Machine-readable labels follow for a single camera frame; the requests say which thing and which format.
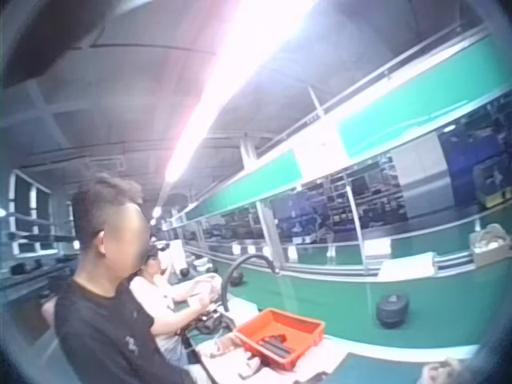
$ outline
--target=ear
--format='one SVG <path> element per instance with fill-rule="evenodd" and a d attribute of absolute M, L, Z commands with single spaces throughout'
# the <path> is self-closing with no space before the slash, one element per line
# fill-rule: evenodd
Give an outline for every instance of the ear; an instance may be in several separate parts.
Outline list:
<path fill-rule="evenodd" d="M 94 245 L 96 246 L 96 248 L 98 249 L 98 252 L 100 254 L 103 254 L 105 255 L 106 254 L 106 251 L 105 251 L 105 231 L 102 230 L 98 236 L 96 236 L 96 238 L 94 239 Z"/>

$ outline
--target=ceiling light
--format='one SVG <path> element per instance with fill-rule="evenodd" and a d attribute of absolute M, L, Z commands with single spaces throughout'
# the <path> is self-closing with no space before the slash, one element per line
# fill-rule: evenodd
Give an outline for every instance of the ceiling light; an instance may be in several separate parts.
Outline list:
<path fill-rule="evenodd" d="M 159 218 L 161 214 L 162 214 L 162 208 L 160 206 L 156 206 L 153 210 L 153 217 Z"/>
<path fill-rule="evenodd" d="M 442 130 L 444 133 L 446 132 L 450 132 L 451 130 L 454 130 L 455 128 L 457 128 L 457 126 L 455 124 L 452 124 L 451 126 L 448 126 L 446 127 L 444 130 Z"/>
<path fill-rule="evenodd" d="M 221 108 L 300 26 L 317 0 L 242 0 L 211 76 L 166 169 L 178 180 Z"/>

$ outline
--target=black t-shirt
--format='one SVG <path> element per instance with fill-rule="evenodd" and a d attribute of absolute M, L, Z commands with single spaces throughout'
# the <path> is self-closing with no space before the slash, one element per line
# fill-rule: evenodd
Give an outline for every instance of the black t-shirt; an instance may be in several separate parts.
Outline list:
<path fill-rule="evenodd" d="M 150 332 L 153 322 L 125 283 L 105 298 L 72 280 L 55 305 L 60 346 L 84 384 L 194 383 L 164 358 Z"/>

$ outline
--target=orange plastic tray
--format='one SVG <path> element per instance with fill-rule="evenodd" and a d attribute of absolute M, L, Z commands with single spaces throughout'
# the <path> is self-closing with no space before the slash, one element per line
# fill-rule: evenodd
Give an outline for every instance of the orange plastic tray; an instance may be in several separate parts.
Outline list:
<path fill-rule="evenodd" d="M 304 318 L 282 310 L 267 308 L 255 318 L 245 322 L 234 333 L 246 350 L 258 356 L 264 364 L 281 370 L 292 370 L 304 353 L 323 340 L 325 323 L 313 318 Z M 286 358 L 271 353 L 258 342 L 265 336 L 285 334 L 285 346 L 293 349 Z"/>

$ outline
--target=worker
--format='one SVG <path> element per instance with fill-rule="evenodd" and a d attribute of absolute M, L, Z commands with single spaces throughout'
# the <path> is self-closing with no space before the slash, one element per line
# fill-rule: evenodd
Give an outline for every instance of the worker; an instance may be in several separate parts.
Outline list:
<path fill-rule="evenodd" d="M 130 289 L 148 314 L 154 318 L 164 318 L 168 324 L 174 325 L 167 329 L 171 330 L 171 332 L 156 336 L 157 344 L 168 362 L 177 366 L 187 366 L 188 358 L 186 351 L 177 333 L 184 326 L 195 320 L 202 313 L 202 308 L 189 307 L 179 312 L 174 312 L 174 301 L 181 302 L 187 300 L 197 291 L 200 285 L 206 286 L 207 292 L 211 292 L 213 280 L 220 277 L 216 274 L 204 274 L 187 284 L 171 286 L 167 282 L 166 276 L 161 275 L 161 271 L 162 266 L 158 257 L 158 248 L 152 246 L 144 265 L 131 280 Z"/>
<path fill-rule="evenodd" d="M 149 246 L 141 203 L 138 184 L 105 175 L 73 195 L 81 253 L 55 304 L 60 346 L 83 384 L 209 382 L 168 363 L 154 336 L 174 331 L 174 321 L 150 316 L 125 283 L 141 267 Z M 194 302 L 197 312 L 209 304 L 206 295 Z"/>

